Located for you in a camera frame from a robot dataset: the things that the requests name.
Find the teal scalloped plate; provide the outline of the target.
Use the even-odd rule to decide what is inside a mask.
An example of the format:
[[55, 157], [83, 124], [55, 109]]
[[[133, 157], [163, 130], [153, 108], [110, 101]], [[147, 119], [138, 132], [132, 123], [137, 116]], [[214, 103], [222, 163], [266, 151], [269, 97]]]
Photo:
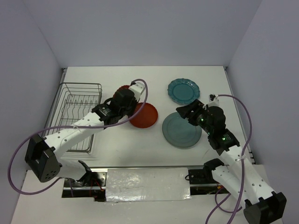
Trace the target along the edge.
[[170, 99], [180, 105], [188, 105], [200, 98], [200, 88], [192, 80], [177, 78], [172, 80], [167, 87]]

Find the orange fluted plate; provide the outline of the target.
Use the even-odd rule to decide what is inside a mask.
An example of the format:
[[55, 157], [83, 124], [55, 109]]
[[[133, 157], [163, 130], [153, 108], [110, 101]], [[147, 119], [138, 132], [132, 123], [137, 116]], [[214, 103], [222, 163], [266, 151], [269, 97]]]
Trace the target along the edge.
[[157, 119], [157, 109], [152, 104], [146, 103], [138, 115], [129, 122], [137, 128], [149, 128], [156, 123]]

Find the grey-green round plate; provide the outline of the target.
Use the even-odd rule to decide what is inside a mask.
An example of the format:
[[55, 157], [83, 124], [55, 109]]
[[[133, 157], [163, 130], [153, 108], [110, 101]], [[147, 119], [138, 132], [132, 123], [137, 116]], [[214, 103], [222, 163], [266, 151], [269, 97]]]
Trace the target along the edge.
[[200, 140], [202, 128], [191, 125], [188, 120], [181, 118], [177, 112], [174, 112], [164, 119], [162, 133], [171, 145], [188, 149], [195, 146]]

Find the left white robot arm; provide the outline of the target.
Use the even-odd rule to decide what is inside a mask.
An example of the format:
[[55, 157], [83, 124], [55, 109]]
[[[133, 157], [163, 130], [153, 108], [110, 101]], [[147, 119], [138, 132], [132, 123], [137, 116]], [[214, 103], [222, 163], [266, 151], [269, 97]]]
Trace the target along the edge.
[[140, 94], [133, 90], [117, 91], [113, 98], [95, 106], [69, 128], [59, 128], [58, 132], [45, 137], [34, 135], [30, 138], [25, 162], [40, 182], [67, 177], [81, 186], [88, 185], [92, 179], [90, 168], [82, 160], [64, 161], [61, 157], [91, 135], [114, 126], [124, 116], [131, 116], [139, 99]]

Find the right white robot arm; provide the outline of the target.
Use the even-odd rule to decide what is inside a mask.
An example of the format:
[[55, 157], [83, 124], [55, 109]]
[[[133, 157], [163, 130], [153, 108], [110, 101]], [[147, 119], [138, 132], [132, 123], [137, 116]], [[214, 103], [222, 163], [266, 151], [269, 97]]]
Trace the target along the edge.
[[265, 182], [242, 152], [239, 141], [226, 127], [218, 99], [210, 99], [207, 105], [196, 99], [176, 111], [207, 133], [210, 146], [219, 155], [218, 159], [204, 163], [204, 179], [218, 182], [234, 196], [249, 224], [271, 224], [282, 218], [286, 197]]

